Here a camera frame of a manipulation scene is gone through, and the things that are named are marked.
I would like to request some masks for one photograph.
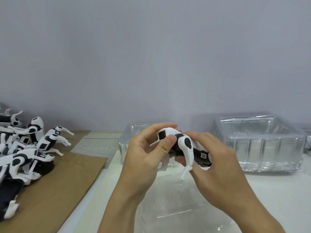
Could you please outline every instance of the white label sticker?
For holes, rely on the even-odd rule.
[[[204,158],[204,159],[206,159],[206,154],[203,154],[203,153],[201,153],[201,158]]]

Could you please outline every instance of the clear plastic container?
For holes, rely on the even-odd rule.
[[[138,133],[140,133],[142,130],[144,130],[146,127],[150,126],[151,124],[153,123],[131,123],[126,126],[125,130],[123,131],[122,135],[119,138],[119,150],[121,153],[122,164],[124,162],[124,158],[127,152],[130,139],[136,136]],[[169,160],[169,165],[168,165],[169,167],[174,167],[177,165],[178,163],[174,160],[174,158],[171,158]]]
[[[244,171],[293,172],[301,165],[306,133],[278,115],[216,118],[212,133],[235,150]]]
[[[177,175],[156,178],[137,210],[135,233],[240,232],[228,215],[204,199],[189,176],[184,182]]]

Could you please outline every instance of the fingernail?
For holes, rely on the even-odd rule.
[[[167,140],[171,145],[173,145],[177,141],[177,138],[174,135],[168,135],[167,137],[165,137],[165,140]]]

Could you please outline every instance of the cardboard sheet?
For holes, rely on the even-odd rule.
[[[15,215],[0,222],[2,233],[55,233],[83,198],[107,158],[72,153],[70,150],[90,131],[73,131],[65,136],[71,147],[55,145],[64,156],[55,155],[49,174],[24,186],[17,198]]]

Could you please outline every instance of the table surface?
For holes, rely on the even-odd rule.
[[[58,233],[72,233],[76,228],[76,225],[87,208],[88,203],[100,183],[100,180],[107,172],[107,168],[109,167],[111,160],[113,159],[116,151],[119,150],[118,139],[121,134],[122,131],[91,131],[71,150],[75,153],[102,156],[107,157],[108,159],[96,181],[93,183],[72,214],[64,222]]]
[[[118,148],[121,132],[91,132],[72,150],[89,155],[105,156],[108,163],[97,180],[72,212],[58,233],[96,233],[104,209],[122,169]],[[179,172],[171,168],[158,175]],[[298,170],[293,175],[246,175],[251,187],[268,211],[286,232],[304,233],[311,229],[311,176]]]

